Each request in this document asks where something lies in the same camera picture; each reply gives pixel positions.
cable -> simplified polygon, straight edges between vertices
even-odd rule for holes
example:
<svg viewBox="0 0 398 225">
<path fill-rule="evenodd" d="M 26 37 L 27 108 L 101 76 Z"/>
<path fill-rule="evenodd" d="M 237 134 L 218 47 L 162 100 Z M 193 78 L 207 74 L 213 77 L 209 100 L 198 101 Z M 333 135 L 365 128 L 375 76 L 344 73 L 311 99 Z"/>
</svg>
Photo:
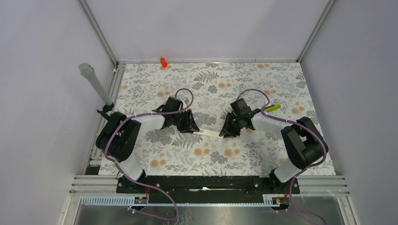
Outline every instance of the cable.
<svg viewBox="0 0 398 225">
<path fill-rule="evenodd" d="M 320 220 L 322 220 L 326 224 L 326 220 L 324 218 L 322 218 L 319 214 L 317 214 L 315 212 L 312 212 L 310 210 L 300 210 L 300 209 L 289 210 L 289 209 L 285 209 L 285 210 L 277 210 L 277 211 L 265 211 L 265 213 L 281 213 L 281 212 L 297 212 L 297 211 L 300 211 L 302 213 L 312 214 L 312 215 L 318 217 Z"/>
<path fill-rule="evenodd" d="M 263 106 L 264 108 L 267 107 L 267 105 L 269 105 L 269 103 L 271 102 L 271 101 L 269 100 L 268 96 L 267 96 L 264 92 L 262 92 L 261 90 L 258 90 L 258 89 L 247 89 L 247 90 L 244 90 L 242 93 L 240 93 L 240 94 L 238 95 L 236 101 L 237 101 L 238 99 L 240 99 L 240 97 L 241 97 L 244 93 L 246 93 L 246 92 L 248 92 L 248 91 L 256 91 L 256 92 L 259 92 L 259 93 L 261 93 L 262 95 L 265 96 L 265 98 L 267 99 L 268 102 Z"/>
<path fill-rule="evenodd" d="M 119 179 L 117 178 L 117 176 L 120 174 L 120 170 L 117 172 L 116 174 L 116 180 L 119 181 Z"/>
<path fill-rule="evenodd" d="M 111 137 L 110 137 L 110 139 L 109 139 L 109 141 L 108 141 L 108 143 L 107 143 L 107 145 L 106 145 L 106 147 L 105 147 L 105 150 L 104 150 L 104 156 L 105 156 L 105 158 L 108 159 L 108 160 L 110 160 L 111 162 L 114 162 L 115 165 L 116 165 L 116 167 L 117 167 L 117 169 L 118 169 L 122 174 L 124 174 L 124 176 L 125 176 L 126 179 L 128 179 L 129 181 L 131 181 L 131 182 L 133 182 L 133 183 L 135 183 L 135 184 L 138 184 L 138 185 L 140 185 L 140 186 L 144 186 L 144 187 L 147 187 L 147 188 L 152 188 L 152 189 L 158 190 L 158 191 L 160 191 L 162 194 L 164 194 L 168 199 L 170 199 L 171 203 L 173 203 L 173 205 L 174 205 L 174 209 L 176 210 L 176 217 L 174 217 L 174 218 L 165 218 L 165 217 L 157 216 L 157 215 L 155 215 L 155 214 L 151 214 L 151 213 L 147 213 L 147 212 L 142 212 L 142 211 L 138 211 L 138 210 L 137 210 L 137 211 L 133 211 L 133 212 L 145 214 L 145 215 L 148 215 L 148 216 L 151 216 L 151 217 L 155 217 L 155 218 L 159 218 L 159 219 L 163 219 L 163 220 L 167 220 L 167 221 L 173 221 L 173 220 L 176 220 L 176 219 L 178 218 L 178 208 L 177 208 L 177 204 L 174 202 L 174 200 L 171 198 L 171 196 L 168 195 L 165 191 L 163 191 L 162 189 L 160 189 L 160 188 L 158 188 L 158 187 L 140 183 L 140 182 L 138 182 L 138 181 L 133 180 L 133 179 L 132 179 L 131 177 L 129 177 L 128 175 L 126 175 L 126 174 L 124 173 L 124 171 L 119 167 L 119 165 L 116 164 L 116 161 L 108 156 L 108 149 L 109 149 L 109 146 L 110 146 L 111 142 L 113 141 L 113 139 L 115 138 L 115 136 L 116 136 L 116 134 L 119 132 L 119 130 L 123 127 L 123 125 L 124 125 L 127 121 L 129 121 L 129 120 L 131 120 L 131 119 L 133 119 L 133 118 L 137 118 L 137 117 L 141 117 L 141 116 L 152 116 L 152 115 L 170 115 L 170 114 L 175 114 L 175 113 L 181 113 L 181 112 L 187 110 L 187 109 L 192 105 L 192 103 L 193 103 L 193 93 L 192 93 L 191 90 L 189 90 L 189 89 L 187 89 L 187 88 L 181 88 L 181 89 L 179 89 L 179 90 L 176 92 L 175 97 L 177 97 L 177 94 L 178 94 L 180 91 L 182 91 L 182 90 L 188 91 L 188 92 L 191 94 L 191 98 L 192 98 L 192 99 L 191 99 L 191 102 L 189 103 L 189 105 L 187 105 L 186 108 L 181 109 L 181 110 L 178 110 L 178 111 L 175 111 L 175 112 L 161 112 L 161 113 L 160 113 L 160 112 L 155 112 L 155 113 L 154 113 L 154 112 L 147 112 L 147 113 L 142 113 L 142 114 L 138 114 L 138 115 L 132 115 L 132 116 L 126 118 L 125 120 L 123 120 L 123 122 L 121 122 L 121 124 L 120 124 L 120 125 L 116 128 L 116 130 L 113 132 L 113 134 L 111 135 Z"/>
<path fill-rule="evenodd" d="M 300 171 L 299 173 L 297 173 L 297 174 L 291 179 L 290 188 L 289 188 L 289 199 L 290 199 L 291 205 L 293 206 L 294 210 L 295 210 L 305 221 L 309 222 L 309 223 L 312 224 L 312 225 L 319 225 L 319 224 L 317 224 L 317 223 L 311 221 L 310 219 L 306 218 L 301 212 L 307 212 L 307 213 L 311 213 L 311 214 L 313 214 L 313 215 L 316 215 L 316 216 L 319 217 L 319 218 L 324 222 L 324 224 L 326 225 L 325 219 L 323 219 L 323 218 L 322 218 L 321 216 L 319 216 L 318 214 L 316 214 L 316 213 L 314 213 L 314 212 L 311 212 L 311 211 L 307 211 L 307 210 L 300 210 L 300 209 L 297 209 L 297 207 L 294 205 L 293 199 L 292 199 L 292 197 L 291 197 L 292 188 L 293 188 L 293 182 L 294 182 L 294 180 L 296 179 L 296 177 L 299 176 L 300 174 L 302 174 L 302 173 L 303 173 L 304 171 L 306 171 L 308 168 L 311 168 L 311 167 L 320 165 L 320 164 L 322 164 L 323 162 L 325 162 L 325 160 L 326 160 L 326 155 L 327 155 L 327 151 L 326 151 L 325 145 L 323 144 L 323 142 L 321 141 L 321 139 L 320 139 L 312 130 L 308 129 L 307 127 L 305 127 L 305 126 L 303 126 L 303 125 L 301 125 L 301 124 L 299 124 L 299 123 L 297 123 L 296 121 L 293 121 L 293 120 L 286 120 L 286 119 L 282 119 L 282 118 L 279 118 L 279 117 L 276 117 L 276 116 L 272 116 L 272 115 L 267 114 L 264 110 L 265 110 L 265 107 L 267 107 L 267 105 L 270 103 L 270 100 L 269 100 L 268 96 L 267 96 L 264 92 L 262 92 L 261 90 L 258 90 L 258 89 L 247 89 L 247 90 L 244 90 L 242 93 L 240 93 L 240 95 L 238 96 L 237 100 L 240 98 L 240 96 L 241 96 L 243 93 L 245 93 L 245 92 L 247 92 L 247 91 L 257 91 L 257 92 L 262 93 L 262 94 L 265 96 L 265 98 L 267 99 L 268 102 L 267 102 L 265 105 L 263 105 L 263 107 L 261 108 L 261 113 L 262 113 L 265 117 L 268 117 L 268 118 L 271 118 L 271 119 L 274 119 L 274 120 L 278 120 L 278 121 L 287 122 L 287 123 L 291 123 L 291 124 L 297 125 L 297 126 L 299 126 L 301 129 L 303 129 L 303 130 L 307 131 L 308 133 L 310 133 L 310 134 L 321 144 L 322 150 L 323 150 L 323 158 L 322 158 L 322 160 L 321 160 L 320 162 L 318 162 L 318 163 L 314 163 L 314 164 L 309 165 L 307 168 L 305 168 L 304 170 L 302 170 L 302 171 Z"/>
</svg>

floral patterned surface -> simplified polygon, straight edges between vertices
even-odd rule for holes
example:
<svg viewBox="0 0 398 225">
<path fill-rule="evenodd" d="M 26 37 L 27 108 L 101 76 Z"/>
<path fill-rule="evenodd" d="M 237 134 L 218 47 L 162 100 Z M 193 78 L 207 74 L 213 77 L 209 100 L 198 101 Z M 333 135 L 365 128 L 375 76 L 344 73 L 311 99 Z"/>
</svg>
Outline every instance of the floral patterned surface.
<svg viewBox="0 0 398 225">
<path fill-rule="evenodd" d="M 191 109 L 202 129 L 220 131 L 230 103 L 242 91 L 256 88 L 272 104 L 281 104 L 272 114 L 289 119 L 308 116 L 320 130 L 299 63 L 181 63 L 166 68 L 127 64 L 116 110 L 127 115 L 150 112 L 182 87 L 194 93 Z M 184 91 L 178 98 L 190 102 Z M 255 92 L 244 99 L 252 109 L 266 101 Z M 218 139 L 181 134 L 174 126 L 140 134 L 133 154 L 149 175 L 267 175 L 287 158 L 283 140 L 267 132 L 243 129 L 240 137 Z M 102 159 L 99 175 L 117 172 Z M 325 163 L 304 174 L 335 175 L 329 155 Z"/>
</svg>

small red toy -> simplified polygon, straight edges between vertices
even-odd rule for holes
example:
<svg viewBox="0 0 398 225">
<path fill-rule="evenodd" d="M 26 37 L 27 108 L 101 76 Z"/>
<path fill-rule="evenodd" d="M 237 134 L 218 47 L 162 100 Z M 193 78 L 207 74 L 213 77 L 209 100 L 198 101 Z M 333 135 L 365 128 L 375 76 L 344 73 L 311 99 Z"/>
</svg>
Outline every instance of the small red toy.
<svg viewBox="0 0 398 225">
<path fill-rule="evenodd" d="M 161 64 L 163 67 L 167 67 L 167 62 L 164 58 L 161 58 Z"/>
</svg>

white wall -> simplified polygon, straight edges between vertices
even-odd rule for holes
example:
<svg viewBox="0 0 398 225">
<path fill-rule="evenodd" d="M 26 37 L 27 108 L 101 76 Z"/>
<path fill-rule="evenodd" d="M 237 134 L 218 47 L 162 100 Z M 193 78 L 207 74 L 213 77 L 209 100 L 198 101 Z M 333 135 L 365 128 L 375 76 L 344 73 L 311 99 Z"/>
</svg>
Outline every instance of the white wall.
<svg viewBox="0 0 398 225">
<path fill-rule="evenodd" d="M 398 1 L 337 1 L 302 68 L 362 225 L 397 224 Z"/>
<path fill-rule="evenodd" d="M 296 59 L 328 0 L 88 0 L 118 60 Z"/>
<path fill-rule="evenodd" d="M 77 66 L 112 65 L 75 0 L 1 0 L 0 23 L 0 224 L 54 225 L 101 106 Z"/>
</svg>

black base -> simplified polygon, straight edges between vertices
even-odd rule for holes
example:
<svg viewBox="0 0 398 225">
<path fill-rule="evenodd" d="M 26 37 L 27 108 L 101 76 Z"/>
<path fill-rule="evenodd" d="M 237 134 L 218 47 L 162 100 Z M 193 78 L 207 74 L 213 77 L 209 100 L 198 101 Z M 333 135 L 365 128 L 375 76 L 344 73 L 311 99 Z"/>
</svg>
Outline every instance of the black base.
<svg viewBox="0 0 398 225">
<path fill-rule="evenodd" d="M 258 176 L 146 176 L 140 178 L 140 182 L 168 192 L 176 203 L 263 203 L 263 194 L 285 194 L 290 183 L 278 188 L 271 188 L 270 178 Z M 299 194 L 297 184 L 293 187 L 292 194 Z M 190 191 L 190 189 L 202 189 L 207 187 L 211 191 Z M 145 187 L 137 186 L 121 177 L 118 180 L 116 193 L 142 194 Z M 149 191 L 149 203 L 170 203 L 170 200 L 157 190 Z"/>
</svg>

